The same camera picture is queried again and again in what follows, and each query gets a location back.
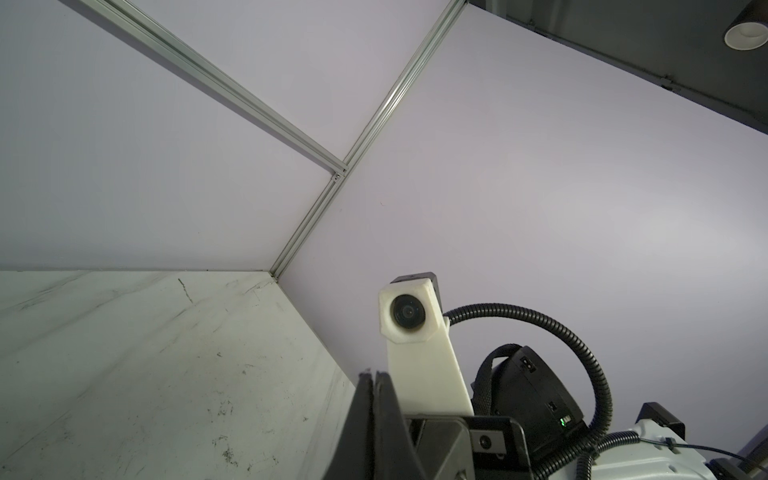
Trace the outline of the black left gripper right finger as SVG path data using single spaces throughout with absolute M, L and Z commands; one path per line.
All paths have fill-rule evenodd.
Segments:
M 374 478 L 425 479 L 388 373 L 376 373 L 373 394 Z

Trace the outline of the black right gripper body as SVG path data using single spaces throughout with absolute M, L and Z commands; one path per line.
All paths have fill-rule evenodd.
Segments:
M 524 430 L 509 417 L 408 415 L 406 426 L 428 479 L 534 478 Z

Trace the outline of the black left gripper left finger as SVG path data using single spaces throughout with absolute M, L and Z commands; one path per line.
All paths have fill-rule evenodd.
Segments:
M 374 478 L 374 380 L 370 372 L 359 376 L 347 417 L 325 480 Z

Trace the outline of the ceiling spot lamp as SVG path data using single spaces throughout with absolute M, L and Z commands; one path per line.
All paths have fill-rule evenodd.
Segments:
M 767 0 L 752 0 L 729 25 L 723 35 L 727 47 L 752 51 L 767 44 Z

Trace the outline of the aluminium frame profiles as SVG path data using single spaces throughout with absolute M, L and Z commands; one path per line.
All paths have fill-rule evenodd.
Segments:
M 348 153 L 340 158 L 130 1 L 70 1 L 72 9 L 174 75 L 322 167 L 329 181 L 269 269 L 278 279 L 319 224 L 349 176 L 416 83 L 467 3 L 450 1 L 424 37 Z

